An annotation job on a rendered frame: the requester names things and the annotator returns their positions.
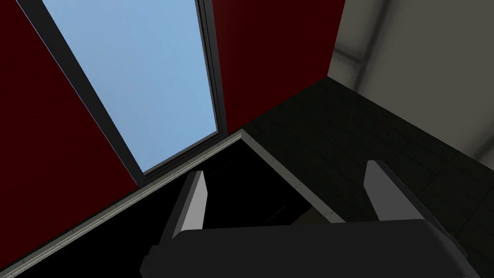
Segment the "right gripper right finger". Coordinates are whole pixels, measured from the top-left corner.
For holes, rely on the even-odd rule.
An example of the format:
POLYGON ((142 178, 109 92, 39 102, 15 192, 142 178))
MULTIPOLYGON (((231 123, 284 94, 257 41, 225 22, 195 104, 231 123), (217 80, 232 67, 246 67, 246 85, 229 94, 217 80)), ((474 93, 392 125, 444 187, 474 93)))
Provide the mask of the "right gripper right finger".
POLYGON ((384 161, 367 162, 363 185, 379 220, 422 219, 453 238, 384 161))

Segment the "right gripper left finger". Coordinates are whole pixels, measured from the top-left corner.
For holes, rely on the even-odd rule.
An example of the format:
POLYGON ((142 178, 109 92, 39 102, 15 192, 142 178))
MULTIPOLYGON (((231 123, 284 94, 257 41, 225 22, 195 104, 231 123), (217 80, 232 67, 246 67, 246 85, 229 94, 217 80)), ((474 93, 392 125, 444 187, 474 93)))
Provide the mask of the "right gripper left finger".
POLYGON ((160 245, 182 231, 203 229, 207 195, 203 171, 190 172, 162 233, 160 245))

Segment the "black cabinet with pale rim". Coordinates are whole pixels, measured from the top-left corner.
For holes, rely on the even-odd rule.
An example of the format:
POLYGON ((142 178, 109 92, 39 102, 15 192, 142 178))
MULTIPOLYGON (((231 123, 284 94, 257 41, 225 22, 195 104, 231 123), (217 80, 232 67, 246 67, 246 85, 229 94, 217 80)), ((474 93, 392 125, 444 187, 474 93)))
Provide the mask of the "black cabinet with pale rim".
POLYGON ((308 183, 241 130, 50 240, 0 278, 141 278, 143 258, 194 170, 206 181, 206 228, 342 222, 308 183))

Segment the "window with dark frame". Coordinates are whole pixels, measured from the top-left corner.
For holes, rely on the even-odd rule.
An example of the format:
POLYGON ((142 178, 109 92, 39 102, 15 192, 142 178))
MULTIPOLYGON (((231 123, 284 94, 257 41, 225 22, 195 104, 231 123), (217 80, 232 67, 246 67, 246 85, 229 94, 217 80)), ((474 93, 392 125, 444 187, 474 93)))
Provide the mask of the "window with dark frame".
POLYGON ((139 187, 227 137, 213 0, 16 0, 139 187))

